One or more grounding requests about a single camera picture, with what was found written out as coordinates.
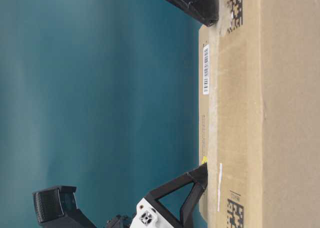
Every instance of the teal background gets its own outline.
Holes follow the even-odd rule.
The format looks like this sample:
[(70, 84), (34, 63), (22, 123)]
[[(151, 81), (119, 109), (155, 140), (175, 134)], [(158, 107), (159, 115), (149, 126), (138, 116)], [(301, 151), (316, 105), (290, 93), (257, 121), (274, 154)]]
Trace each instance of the teal background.
[(198, 164), (199, 27), (164, 0), (0, 0), (0, 227), (73, 185), (101, 228)]

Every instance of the barcode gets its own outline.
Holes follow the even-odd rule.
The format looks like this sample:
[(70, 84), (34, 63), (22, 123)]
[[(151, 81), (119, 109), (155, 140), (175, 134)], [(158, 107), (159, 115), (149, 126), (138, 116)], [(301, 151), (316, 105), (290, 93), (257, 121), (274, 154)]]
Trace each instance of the barcode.
[(209, 44), (203, 48), (203, 94), (209, 94), (209, 68), (210, 68), (210, 51), (209, 51)]

